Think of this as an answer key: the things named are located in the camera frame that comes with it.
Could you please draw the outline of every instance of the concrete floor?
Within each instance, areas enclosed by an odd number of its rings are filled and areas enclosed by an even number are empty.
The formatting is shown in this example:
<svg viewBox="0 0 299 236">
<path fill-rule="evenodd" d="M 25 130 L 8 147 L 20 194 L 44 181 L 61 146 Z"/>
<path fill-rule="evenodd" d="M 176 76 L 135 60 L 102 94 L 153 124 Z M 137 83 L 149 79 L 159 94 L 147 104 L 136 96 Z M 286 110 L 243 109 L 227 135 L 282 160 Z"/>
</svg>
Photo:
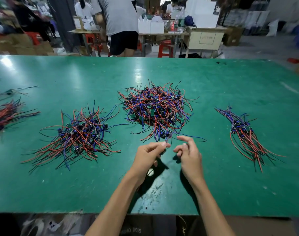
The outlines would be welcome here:
<svg viewBox="0 0 299 236">
<path fill-rule="evenodd" d="M 296 65 L 286 61 L 289 57 L 299 59 L 299 49 L 295 46 L 294 37 L 293 35 L 279 35 L 276 37 L 242 36 L 239 46 L 221 46 L 220 48 L 226 59 L 270 59 L 288 69 L 295 70 Z M 190 53 L 199 54 L 200 50 L 190 50 Z M 134 56 L 141 57 L 141 52 L 136 51 Z M 147 46 L 146 57 L 157 58 L 157 56 L 158 53 L 151 53 L 150 46 Z M 208 57 L 210 52 L 203 52 L 202 56 Z"/>
</svg>

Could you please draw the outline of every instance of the person in gray shirt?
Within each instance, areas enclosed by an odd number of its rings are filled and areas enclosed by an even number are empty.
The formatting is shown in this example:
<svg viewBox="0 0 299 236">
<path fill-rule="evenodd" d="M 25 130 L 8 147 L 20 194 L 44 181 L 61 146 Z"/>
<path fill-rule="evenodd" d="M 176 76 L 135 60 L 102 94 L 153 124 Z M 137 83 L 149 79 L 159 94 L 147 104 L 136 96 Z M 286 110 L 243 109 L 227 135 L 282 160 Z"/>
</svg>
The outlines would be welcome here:
<svg viewBox="0 0 299 236">
<path fill-rule="evenodd" d="M 92 0 L 92 7 L 110 54 L 132 57 L 138 47 L 139 27 L 131 0 Z"/>
</svg>

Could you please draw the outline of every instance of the green tabletop surface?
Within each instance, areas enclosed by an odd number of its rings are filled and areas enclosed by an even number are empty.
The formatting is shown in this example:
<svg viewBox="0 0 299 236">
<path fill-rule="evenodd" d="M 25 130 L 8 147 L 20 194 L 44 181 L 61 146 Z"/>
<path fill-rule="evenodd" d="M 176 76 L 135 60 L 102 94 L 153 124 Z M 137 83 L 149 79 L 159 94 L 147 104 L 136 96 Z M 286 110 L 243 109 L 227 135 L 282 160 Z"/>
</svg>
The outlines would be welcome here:
<svg viewBox="0 0 299 236">
<path fill-rule="evenodd" d="M 84 158 L 61 167 L 56 159 L 32 174 L 31 158 L 22 154 L 41 148 L 48 138 L 43 127 L 61 124 L 61 109 L 72 114 L 93 101 L 110 111 L 119 103 L 121 87 L 179 84 L 192 103 L 194 115 L 182 132 L 207 140 L 197 143 L 203 155 L 204 176 L 225 215 L 299 216 L 299 76 L 269 60 L 92 58 L 59 56 L 0 56 L 0 91 L 39 85 L 16 94 L 41 114 L 0 132 L 0 212 L 99 213 L 132 165 L 140 139 L 148 133 L 141 125 L 113 127 L 105 139 L 117 139 L 121 153 L 97 162 Z M 285 155 L 261 173 L 231 143 L 230 122 L 214 110 L 233 106 L 250 114 L 259 141 L 268 150 Z M 108 121 L 127 123 L 125 111 Z M 172 147 L 180 141 L 173 140 Z M 195 197 L 180 173 L 172 149 L 161 158 L 154 175 L 135 195 L 130 213 L 198 214 Z"/>
</svg>

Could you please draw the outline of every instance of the forearm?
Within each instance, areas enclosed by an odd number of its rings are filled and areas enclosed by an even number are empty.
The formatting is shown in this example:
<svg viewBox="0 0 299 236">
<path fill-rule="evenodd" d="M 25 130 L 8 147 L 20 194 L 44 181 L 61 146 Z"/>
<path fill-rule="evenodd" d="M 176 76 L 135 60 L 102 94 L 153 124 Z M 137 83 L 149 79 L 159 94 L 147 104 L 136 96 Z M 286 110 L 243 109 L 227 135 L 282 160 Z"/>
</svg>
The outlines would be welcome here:
<svg viewBox="0 0 299 236">
<path fill-rule="evenodd" d="M 136 188 L 137 179 L 128 172 L 85 236 L 119 235 Z"/>
<path fill-rule="evenodd" d="M 201 179 L 195 184 L 195 186 L 193 186 L 193 190 L 198 199 L 199 209 L 207 235 L 235 236 L 212 194 L 210 193 L 205 181 Z"/>
</svg>

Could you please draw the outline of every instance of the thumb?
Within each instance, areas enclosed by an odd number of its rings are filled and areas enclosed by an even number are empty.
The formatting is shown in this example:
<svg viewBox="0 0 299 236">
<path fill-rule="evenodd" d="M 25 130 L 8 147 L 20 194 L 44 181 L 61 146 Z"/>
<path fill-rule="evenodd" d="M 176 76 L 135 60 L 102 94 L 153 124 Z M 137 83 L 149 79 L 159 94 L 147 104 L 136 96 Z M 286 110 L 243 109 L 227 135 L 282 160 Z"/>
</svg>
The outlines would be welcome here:
<svg viewBox="0 0 299 236">
<path fill-rule="evenodd" d="M 187 143 L 183 143 L 182 146 L 183 146 L 182 147 L 182 155 L 188 156 L 189 155 L 189 148 L 188 148 Z"/>
<path fill-rule="evenodd" d="M 167 146 L 166 142 L 161 142 L 161 144 L 159 144 L 154 150 L 149 152 L 149 155 L 151 157 L 159 156 L 159 154 L 165 150 L 166 146 Z"/>
</svg>

